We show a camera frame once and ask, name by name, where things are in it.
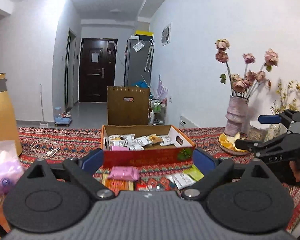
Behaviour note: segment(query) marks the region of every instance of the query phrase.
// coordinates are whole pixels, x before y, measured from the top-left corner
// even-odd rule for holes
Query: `black circular cover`
[[[81,220],[89,209],[89,198],[78,187],[61,181],[28,183],[7,195],[3,209],[13,228],[51,233]]]
[[[238,181],[217,187],[207,198],[216,221],[231,230],[262,234],[284,228],[293,203],[288,194],[272,189],[268,180]]]

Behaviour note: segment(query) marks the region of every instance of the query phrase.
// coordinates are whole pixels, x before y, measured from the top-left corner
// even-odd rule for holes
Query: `dark brown door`
[[[79,74],[80,102],[107,102],[114,85],[116,39],[83,39]]]

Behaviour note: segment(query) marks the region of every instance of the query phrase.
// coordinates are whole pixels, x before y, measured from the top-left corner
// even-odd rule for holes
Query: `yellow thermos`
[[[0,141],[14,140],[18,155],[22,148],[13,106],[7,92],[6,74],[0,73]]]

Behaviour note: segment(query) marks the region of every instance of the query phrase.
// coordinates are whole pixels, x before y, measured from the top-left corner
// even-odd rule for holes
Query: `person's finger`
[[[297,167],[297,163],[295,161],[290,161],[289,165],[293,171],[293,176],[296,178],[296,182],[300,182],[300,171]]]

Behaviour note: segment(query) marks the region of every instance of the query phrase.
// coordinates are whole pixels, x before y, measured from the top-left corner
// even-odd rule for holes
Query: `gray refrigerator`
[[[138,42],[138,40],[131,39],[128,39],[127,41],[126,63],[124,70],[125,87],[130,87],[138,81],[143,81],[142,77],[150,85],[152,62],[150,62],[150,71],[148,71],[149,63],[146,72],[145,67],[151,42],[143,41],[145,46],[141,50],[136,52],[133,46],[136,45]]]

